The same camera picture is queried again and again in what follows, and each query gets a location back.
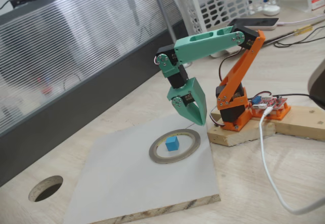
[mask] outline plywood board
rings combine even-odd
[[[215,120],[222,123],[220,111],[212,112]],[[233,146],[248,140],[259,138],[259,118],[253,117],[240,132],[222,130],[219,127],[212,127],[208,131],[209,140],[212,143]],[[314,107],[292,106],[291,110],[282,120],[268,120],[264,125],[264,135],[276,133],[293,135],[317,140],[325,140],[325,113],[323,110]]]
[[[212,127],[208,131],[209,140],[211,143],[221,144],[225,146],[234,146],[259,138],[258,121],[250,120],[239,132],[223,130],[221,127]],[[265,123],[263,125],[264,136],[275,134],[275,124]]]
[[[158,137],[186,128],[201,137],[192,155],[164,165],[149,158],[149,148]],[[172,115],[98,139],[64,223],[123,223],[219,200],[206,127]]]

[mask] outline white board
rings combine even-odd
[[[201,137],[201,144],[192,155],[172,164],[157,164],[150,159],[149,148],[158,137],[186,128]],[[172,115],[98,139],[89,153],[64,223],[122,223],[218,200],[206,127]]]

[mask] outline circuit board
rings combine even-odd
[[[287,98],[275,98],[275,97],[261,97],[261,100],[252,106],[254,109],[266,109],[269,106],[273,106],[273,110],[282,109]]]

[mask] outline table surface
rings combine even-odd
[[[322,13],[301,13],[283,8],[281,21],[295,21]],[[267,38],[297,26],[265,31]],[[285,42],[300,40],[307,34]],[[310,75],[325,58],[323,41],[278,49],[263,48],[243,79],[248,96],[262,90],[273,93],[307,93]],[[223,64],[226,74],[238,58]],[[207,99],[208,110],[215,106],[221,58],[206,57],[187,69],[197,77]],[[176,113],[167,100],[169,82],[156,74],[84,128],[66,139],[26,170],[0,188],[0,223],[62,223],[78,177],[94,141],[105,134]],[[290,97],[291,105],[316,105],[307,97]],[[213,124],[208,120],[208,128]],[[136,223],[325,223],[325,207],[302,216],[289,214],[280,205],[264,172],[259,140],[238,146],[211,144],[221,202],[147,218]],[[305,206],[325,195],[325,143],[298,137],[275,135],[265,139],[266,159],[284,199],[294,208]],[[31,189],[45,178],[59,175],[61,188],[51,197],[31,202]]]

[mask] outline metal ring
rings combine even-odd
[[[158,146],[162,142],[166,141],[166,139],[168,137],[177,136],[177,135],[187,135],[192,138],[192,144],[189,147],[189,149],[187,151],[185,151],[184,153],[181,153],[179,155],[172,156],[172,157],[159,156],[157,154]],[[151,145],[151,147],[149,149],[149,156],[154,162],[156,162],[158,164],[169,164],[169,163],[178,162],[178,161],[181,161],[182,159],[189,157],[191,154],[193,154],[199,147],[200,143],[201,143],[201,137],[196,131],[191,130],[191,129],[174,130],[174,131],[171,131],[169,133],[166,133],[166,134],[160,136],[158,139],[156,139],[153,142],[153,144]]]

